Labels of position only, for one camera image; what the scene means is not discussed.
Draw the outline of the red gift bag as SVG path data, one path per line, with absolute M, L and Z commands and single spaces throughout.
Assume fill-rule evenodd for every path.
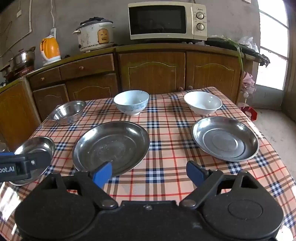
M 240 107 L 240 110 L 251 120 L 256 121 L 258 113 L 255 109 L 253 109 L 251 106 L 242 106 Z

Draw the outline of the small steel bowl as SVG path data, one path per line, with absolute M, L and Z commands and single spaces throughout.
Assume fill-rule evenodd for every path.
M 61 126 L 68 126 L 81 118 L 86 107 L 86 101 L 76 100 L 56 107 L 49 115 L 49 119 Z

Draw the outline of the white power strip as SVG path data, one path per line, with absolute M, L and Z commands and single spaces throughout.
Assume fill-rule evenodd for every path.
M 55 27 L 53 27 L 51 30 L 50 30 L 50 35 L 53 36 L 54 38 L 56 38 L 56 32 L 57 32 L 57 29 Z

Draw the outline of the white rice cooker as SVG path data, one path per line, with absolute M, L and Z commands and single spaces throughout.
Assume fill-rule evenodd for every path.
M 81 52 L 93 51 L 114 45 L 113 21 L 93 17 L 80 23 L 73 32 L 78 38 L 79 50 Z

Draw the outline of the blue patterned ceramic bowl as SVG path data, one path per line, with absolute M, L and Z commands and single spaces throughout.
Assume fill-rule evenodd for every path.
M 128 90 L 117 94 L 113 101 L 120 112 L 136 116 L 147 107 L 149 94 L 142 90 Z

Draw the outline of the wooden kitchen cabinet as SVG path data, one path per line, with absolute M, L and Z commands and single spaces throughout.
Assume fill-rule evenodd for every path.
M 15 150 L 60 105 L 114 97 L 216 87 L 233 102 L 258 59 L 234 50 L 189 44 L 110 47 L 68 57 L 1 88 L 1 142 Z

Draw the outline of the induction cooker red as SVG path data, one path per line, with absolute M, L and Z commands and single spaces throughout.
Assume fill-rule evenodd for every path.
M 30 72 L 32 72 L 34 69 L 35 69 L 34 66 L 29 66 L 27 68 L 21 69 L 18 72 L 9 71 L 8 74 L 5 76 L 6 82 L 7 83 L 12 82 L 12 81 L 30 73 Z

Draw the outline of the orange electric kettle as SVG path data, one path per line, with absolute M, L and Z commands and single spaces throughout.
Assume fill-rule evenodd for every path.
M 42 39 L 40 51 L 44 66 L 61 60 L 59 45 L 56 38 L 52 35 Z

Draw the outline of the small steel plate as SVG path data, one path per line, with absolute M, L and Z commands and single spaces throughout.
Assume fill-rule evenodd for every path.
M 53 159 L 53 155 L 55 154 L 55 143 L 49 137 L 34 137 L 25 141 L 21 146 L 19 146 L 15 151 L 14 154 L 29 154 L 35 152 L 47 152 L 51 155 L 51 159 Z M 46 171 L 46 168 L 41 168 L 37 170 L 33 170 L 31 172 L 31 178 L 25 180 L 18 180 L 18 181 L 10 181 L 10 184 L 14 186 L 23 186 L 27 185 L 38 178 L 40 178 Z

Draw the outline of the white ceramic bowl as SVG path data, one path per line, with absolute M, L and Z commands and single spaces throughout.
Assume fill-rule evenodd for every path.
M 209 115 L 222 107 L 222 100 L 217 96 L 203 91 L 188 92 L 184 101 L 191 111 L 198 115 Z

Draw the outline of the steel pot with lid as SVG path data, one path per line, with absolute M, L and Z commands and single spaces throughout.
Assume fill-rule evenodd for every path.
M 17 71 L 21 68 L 26 68 L 27 66 L 34 65 L 35 61 L 35 49 L 36 47 L 33 46 L 29 50 L 21 49 L 18 54 L 16 54 L 11 60 L 9 61 L 10 67 L 12 71 Z

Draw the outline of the large steel plate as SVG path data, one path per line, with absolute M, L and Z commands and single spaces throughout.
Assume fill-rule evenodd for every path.
M 110 162 L 112 176 L 122 175 L 136 167 L 148 153 L 149 134 L 140 125 L 129 121 L 100 124 L 79 138 L 72 160 L 78 171 L 93 171 Z
M 204 152 L 227 162 L 250 160 L 259 151 L 257 135 L 232 118 L 202 118 L 192 126 L 192 137 Z

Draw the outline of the cream microwave oven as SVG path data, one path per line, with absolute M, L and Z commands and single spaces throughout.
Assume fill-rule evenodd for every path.
M 206 6 L 177 1 L 146 1 L 128 4 L 132 40 L 185 39 L 205 41 Z

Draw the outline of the pink cloth bundle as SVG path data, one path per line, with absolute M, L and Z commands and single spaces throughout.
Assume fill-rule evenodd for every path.
M 256 91 L 256 84 L 253 80 L 253 76 L 248 72 L 244 72 L 243 74 L 241 90 L 243 93 L 247 92 L 248 94 L 253 94 Z

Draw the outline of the white plastic bag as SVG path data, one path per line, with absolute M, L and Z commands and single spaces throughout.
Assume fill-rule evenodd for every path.
M 255 52 L 259 53 L 259 49 L 257 44 L 253 41 L 253 37 L 244 36 L 239 41 L 239 44 L 247 46 L 248 48 L 254 50 Z

